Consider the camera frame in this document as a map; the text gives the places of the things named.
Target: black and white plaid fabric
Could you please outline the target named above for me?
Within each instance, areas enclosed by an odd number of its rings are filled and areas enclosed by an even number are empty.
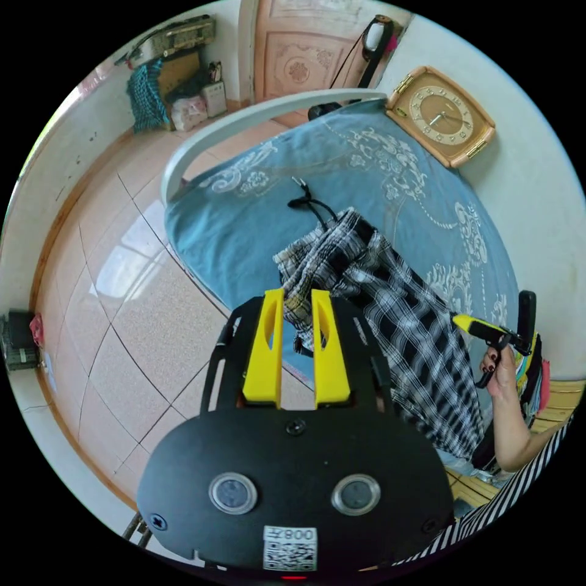
[[[354,208],[324,230],[275,255],[284,288],[284,317],[313,351],[311,290],[360,307],[393,378],[392,399],[405,421],[436,448],[471,458],[483,436],[476,387],[464,340],[445,303],[386,238]]]

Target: clock hand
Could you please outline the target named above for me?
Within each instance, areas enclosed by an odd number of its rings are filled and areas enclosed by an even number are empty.
[[[455,118],[454,116],[449,116],[448,114],[446,114],[445,112],[442,112],[441,115],[444,118],[448,118],[449,120],[454,120],[456,122],[460,122],[461,124],[464,124],[464,126],[466,128],[470,128],[470,122],[466,122],[466,120],[462,120],[461,118]]]

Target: black electrical cord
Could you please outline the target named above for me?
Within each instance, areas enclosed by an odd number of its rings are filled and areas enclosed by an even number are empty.
[[[336,73],[336,75],[334,76],[334,79],[332,80],[331,84],[330,84],[330,89],[332,89],[334,87],[334,84],[336,83],[336,80],[338,78],[338,76],[340,75],[340,73],[342,72],[342,69],[344,69],[344,65],[346,64],[346,62],[348,61],[348,57],[350,57],[350,55],[352,55],[354,49],[356,48],[356,45],[362,41],[363,42],[363,57],[366,59],[366,57],[364,56],[364,41],[366,39],[366,35],[368,34],[368,31],[371,29],[371,26],[373,24],[375,24],[377,21],[376,18],[373,18],[369,23],[368,26],[362,31],[361,35],[356,39],[356,41],[354,42],[354,44],[352,45],[352,49],[350,49],[350,52],[348,53],[348,55],[346,55],[346,58],[344,59],[344,61],[342,61],[342,65],[340,65],[340,68],[338,69],[338,72]]]

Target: blue bedspread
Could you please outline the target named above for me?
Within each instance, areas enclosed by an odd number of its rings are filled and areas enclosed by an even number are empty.
[[[267,140],[195,178],[169,204],[175,252],[229,309],[280,287],[273,255],[317,225],[309,211],[287,207],[303,195],[292,175],[335,212],[356,208],[451,309],[516,328],[515,274],[487,211],[459,172],[390,120],[380,100]],[[283,360],[313,379],[313,362],[294,353],[293,338],[286,327]],[[479,376],[485,344],[467,342]],[[488,424],[485,391],[480,402]]]

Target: striped sleeve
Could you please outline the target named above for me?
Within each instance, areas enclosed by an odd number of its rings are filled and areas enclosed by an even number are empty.
[[[571,424],[573,418],[574,416],[572,415],[568,422],[545,444],[539,454],[521,468],[490,502],[470,511],[453,525],[444,529],[427,549],[405,560],[396,562],[393,565],[415,561],[427,555],[432,555],[437,551],[441,551],[458,541],[474,535],[477,531],[484,529],[484,527],[492,523],[495,519],[502,516],[527,491],[531,484],[539,478],[542,470],[548,465],[552,455],[557,451],[560,442],[564,439],[568,426]]]

